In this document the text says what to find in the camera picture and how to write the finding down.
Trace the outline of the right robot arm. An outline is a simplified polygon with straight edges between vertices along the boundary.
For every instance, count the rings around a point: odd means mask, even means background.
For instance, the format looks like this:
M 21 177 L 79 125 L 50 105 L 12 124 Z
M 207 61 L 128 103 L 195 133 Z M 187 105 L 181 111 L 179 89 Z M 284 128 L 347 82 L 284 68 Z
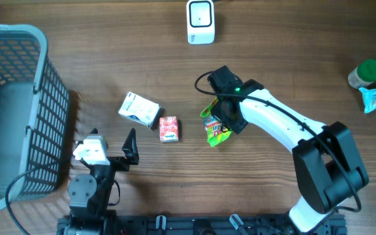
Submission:
M 237 134 L 247 124 L 266 131 L 292 153 L 299 201 L 287 212 L 296 233 L 311 234 L 369 183 L 351 131 L 337 121 L 326 125 L 279 102 L 255 80 L 243 82 L 227 66 L 205 73 L 217 99 L 211 115 Z

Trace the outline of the green lid jar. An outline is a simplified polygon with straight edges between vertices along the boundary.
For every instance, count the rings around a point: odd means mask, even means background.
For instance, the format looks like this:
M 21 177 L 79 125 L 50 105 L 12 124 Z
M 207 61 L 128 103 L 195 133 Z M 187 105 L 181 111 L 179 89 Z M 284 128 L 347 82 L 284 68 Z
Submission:
M 374 82 L 376 82 L 376 60 L 374 59 L 367 59 L 361 62 L 348 75 L 348 83 L 355 89 L 368 87 Z

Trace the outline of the white blue carton box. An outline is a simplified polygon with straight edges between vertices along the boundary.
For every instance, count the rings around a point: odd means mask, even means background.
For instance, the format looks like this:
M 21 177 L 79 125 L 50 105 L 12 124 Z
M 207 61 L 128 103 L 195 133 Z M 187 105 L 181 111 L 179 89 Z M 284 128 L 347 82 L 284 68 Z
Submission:
M 133 92 L 128 92 L 118 114 L 152 129 L 161 106 Z

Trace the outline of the Haribo gummy candy bag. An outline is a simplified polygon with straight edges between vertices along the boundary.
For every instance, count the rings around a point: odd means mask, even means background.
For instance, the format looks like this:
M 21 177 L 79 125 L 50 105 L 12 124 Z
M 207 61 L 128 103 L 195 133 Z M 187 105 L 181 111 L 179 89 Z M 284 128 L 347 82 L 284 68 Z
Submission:
M 227 140 L 232 134 L 232 130 L 223 125 L 217 118 L 212 116 L 211 110 L 217 104 L 218 99 L 215 98 L 203 111 L 200 113 L 204 129 L 207 132 L 207 141 L 211 147 Z

